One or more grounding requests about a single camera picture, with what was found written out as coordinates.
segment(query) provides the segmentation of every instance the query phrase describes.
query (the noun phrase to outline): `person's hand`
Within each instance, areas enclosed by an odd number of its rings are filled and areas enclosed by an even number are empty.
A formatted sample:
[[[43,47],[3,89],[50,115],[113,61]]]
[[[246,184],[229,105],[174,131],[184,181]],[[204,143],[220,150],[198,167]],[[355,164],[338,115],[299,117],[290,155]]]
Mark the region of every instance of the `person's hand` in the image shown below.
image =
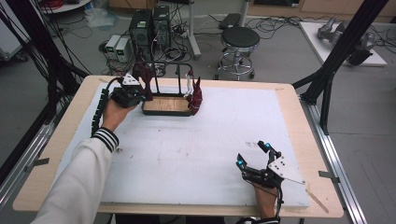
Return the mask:
[[[275,202],[277,197],[277,189],[268,189],[253,184],[256,192],[257,206],[259,207],[260,217],[275,217]]]
[[[123,108],[119,106],[115,101],[109,100],[106,108],[103,112],[103,123],[102,127],[109,129],[114,132],[116,128],[121,124],[129,111],[135,109],[136,106],[129,108]]]

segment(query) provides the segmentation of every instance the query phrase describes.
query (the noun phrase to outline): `stool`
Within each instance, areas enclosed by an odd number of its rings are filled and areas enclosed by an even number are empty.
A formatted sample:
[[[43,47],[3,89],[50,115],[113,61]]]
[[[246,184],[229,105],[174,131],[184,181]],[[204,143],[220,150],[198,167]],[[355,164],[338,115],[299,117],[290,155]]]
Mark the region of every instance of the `stool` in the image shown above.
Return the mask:
[[[236,75],[238,81],[239,76],[245,74],[254,78],[253,63],[249,55],[259,46],[260,36],[249,28],[235,26],[223,31],[221,43],[225,50],[230,49],[233,52],[226,52],[219,58],[218,71],[213,79],[219,80],[220,70]]]

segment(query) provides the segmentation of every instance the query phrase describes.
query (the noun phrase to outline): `maroon cloth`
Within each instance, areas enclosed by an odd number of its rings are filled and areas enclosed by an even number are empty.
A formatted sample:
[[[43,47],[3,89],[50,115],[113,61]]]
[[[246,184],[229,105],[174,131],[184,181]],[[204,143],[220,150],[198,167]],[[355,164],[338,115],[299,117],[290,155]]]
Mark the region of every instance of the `maroon cloth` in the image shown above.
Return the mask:
[[[201,106],[201,103],[203,101],[200,84],[201,77],[198,77],[196,83],[194,79],[192,79],[193,93],[187,97],[187,101],[189,102],[189,109],[191,110],[192,115],[195,115],[198,112],[199,107]]]
[[[145,83],[145,88],[143,89],[142,85],[140,85],[139,92],[140,94],[146,96],[147,101],[152,101],[152,91],[149,83],[154,77],[154,71],[147,67],[145,63],[135,63],[132,76],[136,80],[139,80],[140,77],[142,78],[143,82]]]

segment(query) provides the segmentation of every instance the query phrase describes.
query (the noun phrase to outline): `black post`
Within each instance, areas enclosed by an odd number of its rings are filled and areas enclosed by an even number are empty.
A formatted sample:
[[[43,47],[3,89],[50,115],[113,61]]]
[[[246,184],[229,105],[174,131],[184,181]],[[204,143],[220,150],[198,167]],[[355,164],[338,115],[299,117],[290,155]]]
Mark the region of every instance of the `black post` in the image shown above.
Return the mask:
[[[329,117],[330,96],[332,93],[332,80],[344,60],[354,50],[361,37],[368,30],[387,2],[388,0],[363,1],[361,7],[356,12],[352,21],[319,70],[311,76],[305,77],[292,84],[293,87],[297,89],[312,82],[308,90],[301,95],[301,99],[307,101],[311,105],[316,104],[318,97],[324,91],[320,112],[320,127],[326,134],[329,134],[327,121]]]

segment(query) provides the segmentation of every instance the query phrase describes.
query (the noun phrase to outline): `gray floor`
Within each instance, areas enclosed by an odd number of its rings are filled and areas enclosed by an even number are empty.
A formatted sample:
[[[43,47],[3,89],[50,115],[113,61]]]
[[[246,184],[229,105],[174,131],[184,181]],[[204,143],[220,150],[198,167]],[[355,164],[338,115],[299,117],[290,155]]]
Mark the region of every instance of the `gray floor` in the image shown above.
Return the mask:
[[[83,16],[83,11],[76,10],[64,13],[59,19],[67,23],[78,21]],[[196,28],[211,20],[210,17],[196,19]],[[100,75],[106,71],[106,60],[98,51],[98,46],[110,35],[124,33],[129,22],[128,19],[117,19],[114,27],[89,29],[86,21],[81,21],[72,24],[73,34],[69,33],[64,38],[82,63],[93,74]],[[214,22],[208,22],[204,27],[216,26]],[[377,25],[377,28],[386,30],[388,26]],[[390,28],[392,36],[396,36],[396,27]],[[196,76],[212,79],[222,49],[219,36],[197,35],[196,39],[202,57],[189,63],[194,67]],[[54,41],[64,53],[59,40]],[[385,48],[375,47],[375,50],[388,63],[387,66],[342,66],[337,72],[333,81],[329,132],[368,223],[396,223],[396,175],[393,174],[396,170],[396,55]],[[251,59],[256,76],[253,79],[242,77],[242,81],[293,83],[321,66],[303,32],[291,26],[277,30],[269,40],[262,40],[259,48],[251,54]],[[0,95],[2,164],[46,103],[47,84],[30,61],[5,63],[0,68],[0,74],[3,92]],[[235,77],[221,75],[220,79],[235,80]],[[302,87],[297,92],[302,93],[305,89]],[[14,197],[0,211],[0,219],[5,223],[29,223],[35,214],[13,211]],[[95,223],[106,223],[107,218],[108,215],[99,215]],[[335,222],[349,223],[349,219],[344,216],[339,219],[307,218],[305,221]],[[284,218],[283,223],[298,223],[298,219]]]

